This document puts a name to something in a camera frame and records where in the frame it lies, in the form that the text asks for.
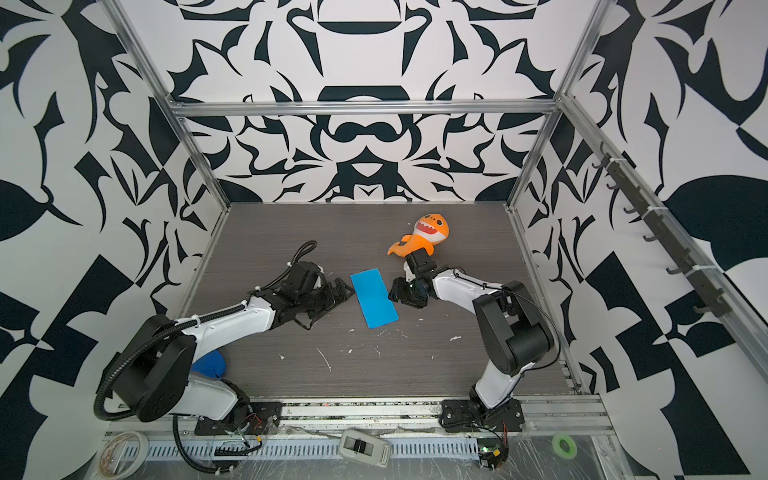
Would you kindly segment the blue square paper sheet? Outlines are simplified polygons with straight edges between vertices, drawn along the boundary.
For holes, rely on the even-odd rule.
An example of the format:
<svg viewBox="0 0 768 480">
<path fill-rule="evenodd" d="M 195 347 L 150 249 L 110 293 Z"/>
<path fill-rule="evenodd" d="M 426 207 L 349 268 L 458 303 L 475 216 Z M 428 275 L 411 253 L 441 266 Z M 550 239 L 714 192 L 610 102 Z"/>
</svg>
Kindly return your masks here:
<svg viewBox="0 0 768 480">
<path fill-rule="evenodd" d="M 376 329 L 399 319 L 388 290 L 378 269 L 372 269 L 351 276 L 366 325 Z"/>
</svg>

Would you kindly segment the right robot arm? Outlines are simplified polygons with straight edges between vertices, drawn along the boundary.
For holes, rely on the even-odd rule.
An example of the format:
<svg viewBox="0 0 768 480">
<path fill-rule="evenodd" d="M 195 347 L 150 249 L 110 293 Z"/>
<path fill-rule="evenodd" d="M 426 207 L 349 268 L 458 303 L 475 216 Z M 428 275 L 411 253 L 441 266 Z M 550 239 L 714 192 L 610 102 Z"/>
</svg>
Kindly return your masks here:
<svg viewBox="0 0 768 480">
<path fill-rule="evenodd" d="M 439 267 L 426 250 L 405 257 L 403 277 L 393 281 L 389 299 L 423 309 L 431 299 L 455 304 L 475 315 L 488 364 L 470 390 L 481 414 L 509 403 L 524 375 L 557 348 L 553 328 L 518 281 L 489 283 L 457 267 Z"/>
</svg>

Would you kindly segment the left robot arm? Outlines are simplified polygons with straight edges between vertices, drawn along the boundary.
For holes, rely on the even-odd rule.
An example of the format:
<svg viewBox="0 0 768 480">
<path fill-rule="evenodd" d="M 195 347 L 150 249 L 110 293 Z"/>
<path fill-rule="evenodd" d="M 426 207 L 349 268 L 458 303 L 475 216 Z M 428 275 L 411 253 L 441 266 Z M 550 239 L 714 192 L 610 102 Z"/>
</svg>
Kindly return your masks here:
<svg viewBox="0 0 768 480">
<path fill-rule="evenodd" d="M 194 371 L 204 356 L 248 336 L 287 323 L 306 322 L 310 330 L 355 291 L 341 278 L 305 260 L 317 246 L 302 244 L 285 270 L 257 286 L 240 302 L 202 315 L 147 319 L 105 369 L 93 403 L 95 417 L 118 421 L 135 417 L 149 423 L 167 415 L 196 416 L 235 427 L 252 414 L 249 397 L 233 382 Z"/>
</svg>

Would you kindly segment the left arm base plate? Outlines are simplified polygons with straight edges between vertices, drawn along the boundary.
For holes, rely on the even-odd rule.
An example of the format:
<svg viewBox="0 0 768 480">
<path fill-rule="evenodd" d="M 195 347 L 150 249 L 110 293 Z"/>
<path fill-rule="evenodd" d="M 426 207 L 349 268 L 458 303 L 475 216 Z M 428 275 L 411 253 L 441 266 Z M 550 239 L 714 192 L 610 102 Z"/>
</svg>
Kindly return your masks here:
<svg viewBox="0 0 768 480">
<path fill-rule="evenodd" d="M 279 426 L 283 406 L 282 402 L 239 403 L 223 420 L 200 417 L 194 433 L 197 436 L 265 434 Z"/>
</svg>

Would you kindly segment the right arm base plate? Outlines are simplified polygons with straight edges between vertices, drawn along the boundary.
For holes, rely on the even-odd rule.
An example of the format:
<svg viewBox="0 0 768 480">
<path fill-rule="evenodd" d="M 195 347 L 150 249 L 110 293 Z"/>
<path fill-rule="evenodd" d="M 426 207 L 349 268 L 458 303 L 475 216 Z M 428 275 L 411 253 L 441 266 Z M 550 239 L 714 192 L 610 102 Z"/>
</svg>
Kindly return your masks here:
<svg viewBox="0 0 768 480">
<path fill-rule="evenodd" d="M 443 400 L 438 417 L 440 426 L 447 432 L 469 432 L 472 429 L 490 429 L 501 433 L 521 432 L 525 423 L 521 403 L 515 399 L 486 409 L 473 400 Z"/>
</svg>

